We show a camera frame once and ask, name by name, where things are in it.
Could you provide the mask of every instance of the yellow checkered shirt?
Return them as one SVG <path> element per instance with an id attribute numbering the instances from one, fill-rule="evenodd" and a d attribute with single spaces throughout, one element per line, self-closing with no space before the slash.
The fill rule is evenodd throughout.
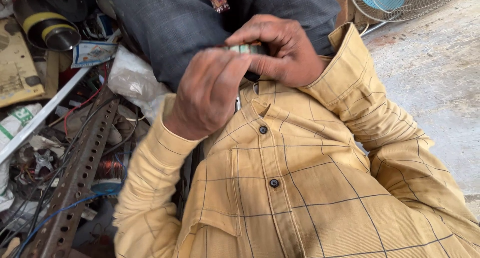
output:
<path id="1" fill-rule="evenodd" d="M 204 141 L 181 221 L 171 195 L 200 141 L 165 128 L 166 98 L 118 198 L 117 257 L 480 257 L 478 220 L 355 27 L 329 39 L 336 55 L 308 86 L 243 85 L 241 110 Z"/>

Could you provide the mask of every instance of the concrete floor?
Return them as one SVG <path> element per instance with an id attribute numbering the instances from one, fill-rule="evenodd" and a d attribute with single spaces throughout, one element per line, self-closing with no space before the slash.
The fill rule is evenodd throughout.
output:
<path id="1" fill-rule="evenodd" d="M 452 0 L 364 37 L 388 97 L 435 142 L 480 216 L 480 0 Z"/>

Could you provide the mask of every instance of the shirt cuff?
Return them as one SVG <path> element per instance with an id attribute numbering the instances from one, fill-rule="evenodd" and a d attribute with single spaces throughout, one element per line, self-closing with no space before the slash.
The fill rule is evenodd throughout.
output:
<path id="1" fill-rule="evenodd" d="M 190 141 L 182 138 L 163 124 L 163 119 L 170 114 L 176 94 L 167 94 L 160 104 L 158 114 L 145 139 L 141 142 L 141 150 L 148 152 L 165 167 L 178 168 L 182 166 L 185 158 L 201 142 Z"/>
<path id="2" fill-rule="evenodd" d="M 369 79 L 375 73 L 371 73 L 374 66 L 369 51 L 352 23 L 335 29 L 328 39 L 336 55 L 320 77 L 299 89 L 336 112 L 337 109 L 332 105 L 350 95 L 352 90 L 364 83 L 364 79 Z"/>

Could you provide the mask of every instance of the blue wire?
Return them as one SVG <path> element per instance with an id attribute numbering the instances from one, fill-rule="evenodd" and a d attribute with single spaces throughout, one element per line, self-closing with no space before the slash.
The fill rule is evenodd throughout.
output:
<path id="1" fill-rule="evenodd" d="M 123 167 L 123 170 L 125 171 L 125 176 L 123 176 L 123 179 L 121 181 L 121 185 L 119 186 L 120 189 L 123 187 L 123 182 L 125 181 L 125 179 L 127 178 L 127 169 L 125 168 L 125 165 L 123 165 L 123 162 L 120 161 L 118 155 L 123 155 L 123 154 L 128 154 L 128 153 L 131 153 L 131 151 L 128 151 L 128 152 L 123 152 L 123 153 L 117 153 L 115 154 L 115 158 L 117 159 L 118 162 L 121 163 L 122 167 Z M 32 231 L 32 233 L 27 237 L 27 239 L 25 239 L 25 241 L 21 244 L 21 247 L 20 247 L 20 250 L 18 251 L 17 255 L 16 255 L 16 258 L 20 258 L 20 255 L 22 254 L 22 251 L 24 250 L 25 246 L 27 245 L 28 241 L 30 241 L 30 239 L 32 239 L 32 237 L 40 230 L 40 228 L 46 223 L 48 222 L 51 218 L 55 217 L 58 213 L 62 212 L 62 211 L 65 211 L 65 210 L 68 210 L 68 209 L 71 209 L 72 207 L 82 203 L 82 202 L 85 202 L 85 201 L 88 201 L 90 199 L 95 199 L 97 197 L 100 197 L 100 196 L 104 196 L 104 195 L 110 195 L 114 192 L 116 192 L 117 190 L 113 190 L 111 191 L 110 193 L 107 193 L 107 194 L 96 194 L 96 195 L 93 195 L 93 196 L 90 196 L 90 197 L 87 197 L 87 198 L 84 198 L 84 199 L 81 199 L 81 200 L 78 200 L 76 201 L 75 203 L 67 206 L 67 207 L 64 207 L 64 208 L 61 208 L 55 212 L 53 212 L 50 216 L 48 216 L 47 218 L 45 218 L 40 224 L 37 225 L 37 227 L 35 227 L 35 229 Z"/>

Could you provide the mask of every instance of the shirt sleeve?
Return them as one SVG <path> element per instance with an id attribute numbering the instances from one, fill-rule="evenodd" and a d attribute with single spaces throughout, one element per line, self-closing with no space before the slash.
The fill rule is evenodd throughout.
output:
<path id="1" fill-rule="evenodd" d="M 321 76 L 300 88 L 345 123 L 369 151 L 371 175 L 413 210 L 440 218 L 480 250 L 480 228 L 448 169 L 429 148 L 434 142 L 412 116 L 387 99 L 374 62 L 352 24 L 329 35 L 337 54 Z"/>
<path id="2" fill-rule="evenodd" d="M 185 140 L 164 126 L 174 101 L 174 94 L 165 98 L 129 163 L 113 215 L 117 257 L 171 257 L 175 249 L 181 223 L 171 196 L 185 158 L 200 141 Z"/>

